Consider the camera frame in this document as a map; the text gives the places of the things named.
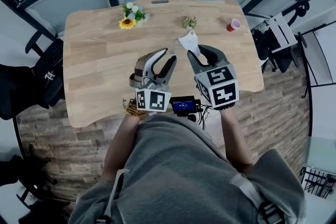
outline black chair armrest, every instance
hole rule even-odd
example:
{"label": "black chair armrest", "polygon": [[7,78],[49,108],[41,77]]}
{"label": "black chair armrest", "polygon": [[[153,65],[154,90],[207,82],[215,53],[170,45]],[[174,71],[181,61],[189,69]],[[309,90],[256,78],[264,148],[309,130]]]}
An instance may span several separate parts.
{"label": "black chair armrest", "polygon": [[33,49],[40,57],[43,54],[43,51],[40,49],[40,47],[38,47],[36,45],[36,41],[40,38],[40,36],[42,35],[41,32],[37,31],[32,37],[31,39],[28,41],[27,45],[26,45],[26,54],[29,53],[29,51],[31,49]]}
{"label": "black chair armrest", "polygon": [[63,79],[61,77],[57,77],[46,89],[46,92],[43,96],[43,100],[46,103],[49,103],[55,96],[59,94],[62,87],[63,87]]}

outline person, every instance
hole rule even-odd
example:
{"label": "person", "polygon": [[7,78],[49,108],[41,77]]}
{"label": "person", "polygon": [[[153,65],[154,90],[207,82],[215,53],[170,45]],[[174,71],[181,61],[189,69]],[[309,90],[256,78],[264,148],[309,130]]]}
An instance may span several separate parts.
{"label": "person", "polygon": [[286,162],[270,150],[255,163],[234,108],[220,114],[226,158],[187,118],[126,115],[100,181],[78,196],[69,223],[261,223],[238,178],[287,222],[303,223],[304,193]]}

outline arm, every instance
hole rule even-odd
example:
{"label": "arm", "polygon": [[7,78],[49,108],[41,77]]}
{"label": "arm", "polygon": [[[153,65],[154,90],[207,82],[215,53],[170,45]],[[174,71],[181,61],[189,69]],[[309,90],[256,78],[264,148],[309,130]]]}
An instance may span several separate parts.
{"label": "arm", "polygon": [[140,119],[126,115],[115,134],[104,162],[102,180],[114,181],[117,171],[123,169],[132,153]]}
{"label": "arm", "polygon": [[225,142],[226,157],[240,173],[254,165],[253,156],[239,126],[233,108],[220,111]]}

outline small potted plant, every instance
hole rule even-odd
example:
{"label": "small potted plant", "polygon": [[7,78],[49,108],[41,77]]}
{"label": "small potted plant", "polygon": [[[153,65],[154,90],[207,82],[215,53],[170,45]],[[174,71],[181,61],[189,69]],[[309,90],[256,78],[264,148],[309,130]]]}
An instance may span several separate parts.
{"label": "small potted plant", "polygon": [[147,21],[150,17],[148,13],[142,12],[141,6],[136,6],[132,2],[127,2],[122,5],[125,12],[125,18],[119,22],[121,29],[130,29],[134,26],[141,26],[143,22]]}
{"label": "small potted plant", "polygon": [[183,27],[186,29],[195,29],[197,19],[195,16],[184,16]]}

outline white flower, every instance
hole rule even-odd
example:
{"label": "white flower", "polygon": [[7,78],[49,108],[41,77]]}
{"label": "white flower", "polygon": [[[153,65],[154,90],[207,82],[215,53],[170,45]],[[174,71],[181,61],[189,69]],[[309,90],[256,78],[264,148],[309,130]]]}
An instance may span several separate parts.
{"label": "white flower", "polygon": [[134,5],[132,2],[127,2],[126,7],[127,8],[132,8]]}
{"label": "white flower", "polygon": [[138,10],[139,10],[139,7],[138,7],[138,6],[134,5],[134,6],[132,7],[132,11],[133,11],[133,12],[137,12]]}

